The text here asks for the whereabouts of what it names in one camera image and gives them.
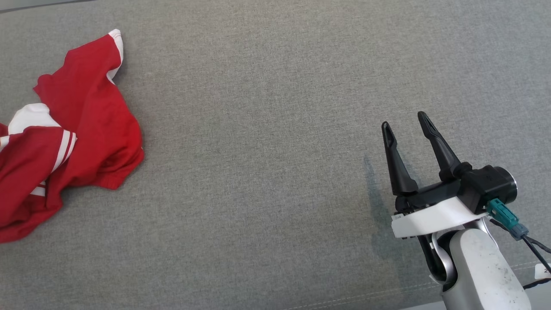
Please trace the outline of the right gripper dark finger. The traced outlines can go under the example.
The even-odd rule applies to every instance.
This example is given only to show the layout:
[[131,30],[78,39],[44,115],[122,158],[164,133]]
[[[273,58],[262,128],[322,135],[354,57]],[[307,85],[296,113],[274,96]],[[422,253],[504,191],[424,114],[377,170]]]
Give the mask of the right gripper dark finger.
[[417,193],[418,185],[409,175],[405,163],[397,149],[397,140],[390,124],[385,121],[381,125],[384,152],[387,159],[388,175],[394,196],[408,196]]
[[440,168],[439,177],[441,181],[461,179],[463,174],[472,170],[472,165],[470,163],[467,161],[460,162],[452,148],[425,112],[419,111],[418,119],[424,136],[429,139],[433,148]]

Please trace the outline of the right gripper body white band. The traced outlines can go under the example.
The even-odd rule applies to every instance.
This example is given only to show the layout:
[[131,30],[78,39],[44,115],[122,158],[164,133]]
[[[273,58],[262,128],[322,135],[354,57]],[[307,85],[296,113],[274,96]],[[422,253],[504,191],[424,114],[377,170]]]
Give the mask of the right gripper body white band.
[[463,226],[488,233],[484,214],[474,214],[457,193],[460,181],[427,186],[419,192],[398,196],[401,210],[392,216],[391,228],[396,238],[418,238],[429,271],[435,281],[456,281],[457,271],[449,252],[450,237],[440,232]]

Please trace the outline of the red garment with Bulls print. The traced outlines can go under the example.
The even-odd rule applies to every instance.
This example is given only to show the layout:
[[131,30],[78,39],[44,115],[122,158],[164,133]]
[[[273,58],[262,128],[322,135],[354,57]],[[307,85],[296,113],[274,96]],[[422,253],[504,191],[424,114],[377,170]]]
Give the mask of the red garment with Bulls print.
[[114,84],[124,59],[120,30],[67,52],[62,66],[37,80],[35,93],[76,141],[63,164],[63,187],[117,189],[144,159],[138,121]]

